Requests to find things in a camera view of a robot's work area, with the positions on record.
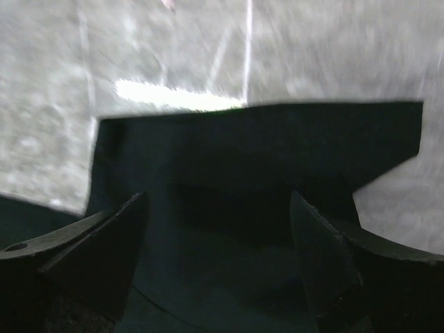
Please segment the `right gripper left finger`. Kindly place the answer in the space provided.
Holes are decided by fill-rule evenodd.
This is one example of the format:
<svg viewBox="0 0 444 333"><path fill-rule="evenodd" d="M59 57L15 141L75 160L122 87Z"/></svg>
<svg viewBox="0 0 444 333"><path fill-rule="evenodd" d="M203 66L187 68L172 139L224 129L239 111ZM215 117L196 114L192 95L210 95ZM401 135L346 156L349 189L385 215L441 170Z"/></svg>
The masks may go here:
<svg viewBox="0 0 444 333"><path fill-rule="evenodd" d="M148 196L1 251L1 320L41 321L56 295L122 319L148 223Z"/></svg>

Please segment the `black t shirt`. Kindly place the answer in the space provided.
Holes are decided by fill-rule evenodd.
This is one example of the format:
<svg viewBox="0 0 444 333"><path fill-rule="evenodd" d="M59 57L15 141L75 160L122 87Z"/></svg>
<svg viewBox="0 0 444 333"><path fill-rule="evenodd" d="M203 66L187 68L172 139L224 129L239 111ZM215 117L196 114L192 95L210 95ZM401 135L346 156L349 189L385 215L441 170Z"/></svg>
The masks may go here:
<svg viewBox="0 0 444 333"><path fill-rule="evenodd" d="M123 317L127 332L425 332L439 319L307 301L293 242L298 192L361 228L356 190L415 157L420 101L292 103L102 119L84 217L1 199L26 240L148 196L148 223ZM112 332L119 321L58 293L41 321L2 332Z"/></svg>

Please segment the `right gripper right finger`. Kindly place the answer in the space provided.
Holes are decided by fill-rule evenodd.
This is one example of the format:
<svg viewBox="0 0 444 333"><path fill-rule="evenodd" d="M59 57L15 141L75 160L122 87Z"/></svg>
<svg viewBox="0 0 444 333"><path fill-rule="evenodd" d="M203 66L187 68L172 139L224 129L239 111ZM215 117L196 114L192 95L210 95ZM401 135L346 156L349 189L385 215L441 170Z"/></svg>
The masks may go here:
<svg viewBox="0 0 444 333"><path fill-rule="evenodd" d="M443 256L325 218L291 194L293 242L311 311L335 309L443 316Z"/></svg>

